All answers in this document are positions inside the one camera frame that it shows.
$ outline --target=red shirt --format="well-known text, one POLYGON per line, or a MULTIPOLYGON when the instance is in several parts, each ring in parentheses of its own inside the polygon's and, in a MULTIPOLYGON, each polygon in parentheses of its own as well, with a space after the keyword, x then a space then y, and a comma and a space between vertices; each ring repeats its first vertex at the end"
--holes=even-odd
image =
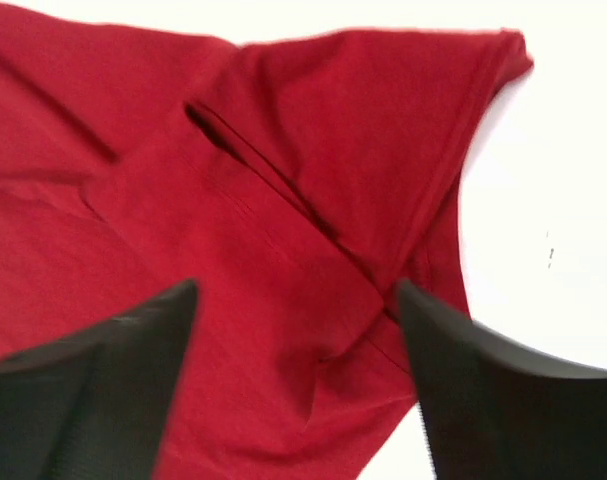
POLYGON ((0 5, 0 356, 202 288, 157 477, 353 479, 415 402, 407 276, 466 310, 461 166, 522 36, 237 47, 0 5))

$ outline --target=black object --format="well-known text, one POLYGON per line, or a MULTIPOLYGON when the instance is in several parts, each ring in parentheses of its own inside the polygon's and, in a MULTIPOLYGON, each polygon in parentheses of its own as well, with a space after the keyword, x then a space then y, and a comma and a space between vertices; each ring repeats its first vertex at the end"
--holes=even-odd
POLYGON ((0 480, 149 479, 196 299, 186 281, 0 362, 0 480))
POLYGON ((607 370, 517 344, 407 281, 399 301, 438 480, 607 480, 607 370))

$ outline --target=white background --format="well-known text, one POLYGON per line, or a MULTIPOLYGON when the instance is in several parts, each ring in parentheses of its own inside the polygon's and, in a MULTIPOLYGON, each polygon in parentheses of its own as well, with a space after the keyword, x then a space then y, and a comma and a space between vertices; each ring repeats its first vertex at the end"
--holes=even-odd
MULTIPOLYGON (((10 3, 238 43, 352 26, 521 29, 536 68, 491 108, 463 179, 461 250, 470 307, 505 335, 607 368, 607 1, 10 3)), ((417 409, 360 477, 432 478, 417 409)))

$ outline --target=seam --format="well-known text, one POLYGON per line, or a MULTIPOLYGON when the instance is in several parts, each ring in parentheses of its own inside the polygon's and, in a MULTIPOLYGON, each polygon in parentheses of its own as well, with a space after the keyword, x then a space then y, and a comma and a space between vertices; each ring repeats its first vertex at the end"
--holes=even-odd
MULTIPOLYGON (((498 59, 503 56, 505 50, 507 50, 512 45, 512 43, 513 43, 512 39, 510 39, 510 41, 504 41, 504 44, 501 45, 501 47, 497 49, 496 53, 494 55, 492 55, 489 59, 488 59, 488 56, 489 56, 488 51, 490 51, 490 49, 493 47, 493 44, 490 43, 485 48, 485 51, 481 55, 481 58, 479 59, 475 70, 479 70, 481 68, 481 65, 483 65, 483 64, 485 64, 485 66, 482 68, 481 73, 472 76, 472 79, 470 80, 470 82, 468 84, 467 90, 471 90, 472 87, 475 86, 475 84, 480 84, 479 86, 483 90, 486 89, 487 84, 492 80, 492 77, 488 76, 488 73, 491 71, 491 68, 496 65, 498 59)), ((445 141, 443 151, 441 152, 441 157, 444 158, 444 161, 439 164, 439 168, 435 169, 434 173, 430 176, 430 179, 427 182, 425 182, 425 184, 424 184, 425 186, 423 188, 423 192, 422 192, 421 196, 428 197, 428 198, 426 200, 424 200, 424 202, 422 203, 422 205, 419 208, 416 208, 413 212, 410 212, 408 217, 406 218, 406 220, 403 222, 403 224, 406 225, 406 227, 405 227, 406 231, 409 230, 408 225, 415 223, 415 220, 417 219, 417 217, 421 218, 422 216, 426 216, 429 213, 429 210, 434 208, 434 205, 431 205, 431 203, 437 204, 437 202, 435 202, 435 200, 431 197, 438 195, 439 192, 435 192, 432 195, 426 195, 426 193, 434 191, 435 185, 438 184, 439 180, 441 180, 444 177, 444 172, 448 169, 448 167, 452 163, 453 158, 456 158, 458 156, 457 154, 461 150, 461 147, 465 145, 465 142, 466 142, 467 136, 468 136, 467 131, 463 131, 463 133, 459 135, 459 138, 457 140, 454 140, 454 138, 453 138, 455 135, 455 132, 457 130, 457 127, 459 125, 461 125, 461 123, 464 123, 464 122, 475 125, 475 122, 473 122, 473 121, 471 122, 471 120, 473 120, 474 117, 477 115, 477 113, 479 111, 479 107, 482 104, 482 102, 486 101, 485 96, 483 95, 483 96, 477 98, 476 101, 472 105, 468 106, 467 100, 468 100, 467 97, 464 97, 461 105, 456 110, 456 115, 455 115, 456 120, 454 121, 453 125, 450 128, 450 133, 447 136, 447 140, 445 141)), ((476 130, 476 126, 474 126, 472 128, 472 135, 474 134, 475 130, 476 130)), ((401 242, 401 244, 397 247, 397 252, 394 256, 395 262, 397 264, 403 256, 403 247, 404 247, 403 242, 401 242)))
POLYGON ((399 365, 396 360, 394 360, 385 350, 383 350, 376 342, 373 342, 370 337, 365 336, 364 337, 366 342, 372 346, 375 350, 377 350, 381 355, 383 355, 388 362, 390 362, 392 365, 396 366, 399 370, 401 370, 404 373, 407 373, 408 375, 410 375, 410 371, 407 368, 404 368, 403 366, 399 365))
MULTIPOLYGON (((209 176, 205 172, 198 170, 196 168, 196 166, 193 165, 191 162, 187 161, 186 158, 184 158, 182 156, 181 156, 181 158, 182 158, 183 162, 189 166, 189 168, 191 168, 193 171, 195 171, 199 175, 202 175, 208 179, 208 182, 210 183, 210 185, 212 185, 214 187, 215 191, 220 196, 220 198, 223 199, 227 204, 229 204, 234 209, 234 211, 238 214, 239 218, 242 221, 244 221, 246 224, 249 224, 251 227, 255 227, 255 226, 258 227, 257 222, 254 221, 256 218, 256 214, 249 205, 242 202, 237 197, 227 194, 220 187, 220 185, 217 184, 217 182, 215 181, 215 179, 213 177, 209 176)), ((249 231, 254 233, 255 236, 258 236, 258 235, 256 235, 257 232, 261 232, 261 238, 268 246, 270 246, 270 248, 279 252, 279 254, 283 258, 288 260, 292 265, 296 266, 302 273, 307 274, 307 271, 299 262, 297 262, 287 251, 285 251, 284 249, 282 249, 276 245, 276 243, 273 241, 272 237, 270 236, 270 233, 268 233, 264 228, 250 228, 249 231)), ((355 338, 353 338, 354 333, 353 333, 352 329, 346 323, 346 321, 340 316, 339 316, 339 322, 340 322, 341 326, 343 327, 343 329, 345 330, 345 332, 347 333, 347 340, 348 340, 348 342, 346 342, 347 343, 346 345, 341 345, 341 350, 342 351, 348 350, 354 344, 354 342, 363 335, 363 333, 361 335, 357 336, 355 339, 355 338)))
POLYGON ((292 201, 290 201, 288 198, 286 198, 285 196, 283 196, 277 189, 273 188, 272 185, 270 184, 270 182, 268 182, 264 178, 264 176, 260 172, 258 172, 254 167, 252 167, 251 165, 247 164, 247 162, 243 162, 243 164, 248 169, 250 169, 252 172, 254 172, 259 178, 261 178, 261 180, 263 182, 265 182, 266 185, 268 185, 273 191, 275 191, 279 195, 279 197, 281 197, 289 205, 292 205, 292 207, 296 211, 300 212, 304 217, 312 220, 312 222, 314 223, 314 225, 316 227, 318 227, 318 228, 316 228, 316 230, 321 235, 323 235, 323 237, 325 237, 325 239, 328 242, 330 242, 334 246, 334 248, 336 248, 346 258, 346 260, 349 261, 352 264, 352 266, 354 266, 354 268, 356 268, 359 271, 359 273, 371 284, 372 288, 375 289, 379 293, 379 295, 382 296, 383 292, 377 287, 376 283, 374 282, 374 279, 367 272, 367 269, 361 264, 361 262, 358 261, 358 259, 349 250, 347 250, 339 242, 333 240, 329 235, 327 235, 325 233, 325 232, 329 231, 330 226, 316 212, 316 209, 314 208, 314 206, 307 200, 307 198, 305 198, 305 196, 299 191, 299 189, 296 187, 296 185, 294 185, 289 178, 287 178, 278 168, 276 168, 274 166, 274 163, 264 153, 262 153, 252 142, 250 142, 237 129, 235 129, 232 125, 230 125, 230 123, 228 123, 214 109, 212 109, 209 105, 205 104, 204 102, 202 102, 200 100, 195 99, 193 102, 195 104, 198 104, 201 108, 203 108, 204 110, 206 110, 210 115, 212 115, 219 122, 221 122, 221 124, 225 128, 227 128, 230 131, 230 133, 232 133, 235 137, 237 137, 239 140, 241 140, 241 142, 243 142, 244 145, 246 145, 254 154, 258 155, 262 159, 262 161, 265 162, 268 165, 268 167, 279 177, 279 179, 283 182, 283 184, 296 197, 296 200, 303 207, 303 210, 301 210, 301 208, 299 208, 295 204, 293 204, 292 201))

